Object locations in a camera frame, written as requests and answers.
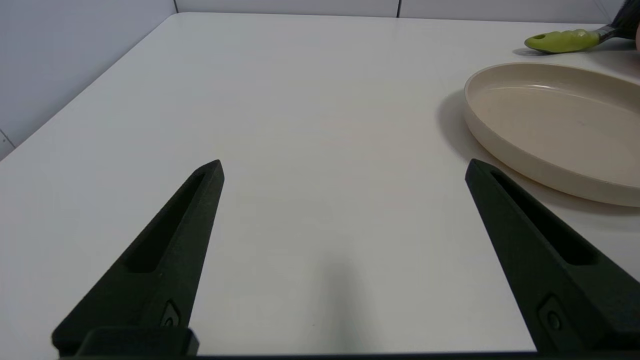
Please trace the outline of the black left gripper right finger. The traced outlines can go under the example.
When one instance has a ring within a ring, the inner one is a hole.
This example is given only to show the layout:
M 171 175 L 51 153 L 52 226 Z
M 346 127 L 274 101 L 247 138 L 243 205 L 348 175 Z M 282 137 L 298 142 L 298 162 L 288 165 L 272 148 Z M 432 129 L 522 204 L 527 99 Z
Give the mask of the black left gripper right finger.
M 538 353 L 639 352 L 633 276 L 497 167 L 472 159 L 465 181 Z

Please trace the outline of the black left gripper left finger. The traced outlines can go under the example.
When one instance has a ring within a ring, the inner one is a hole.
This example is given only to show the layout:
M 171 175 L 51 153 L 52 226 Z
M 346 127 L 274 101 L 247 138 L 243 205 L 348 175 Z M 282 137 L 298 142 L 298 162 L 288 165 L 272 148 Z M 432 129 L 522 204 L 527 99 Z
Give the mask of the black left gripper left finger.
M 225 176 L 196 169 L 51 335 L 61 357 L 188 357 L 189 323 Z

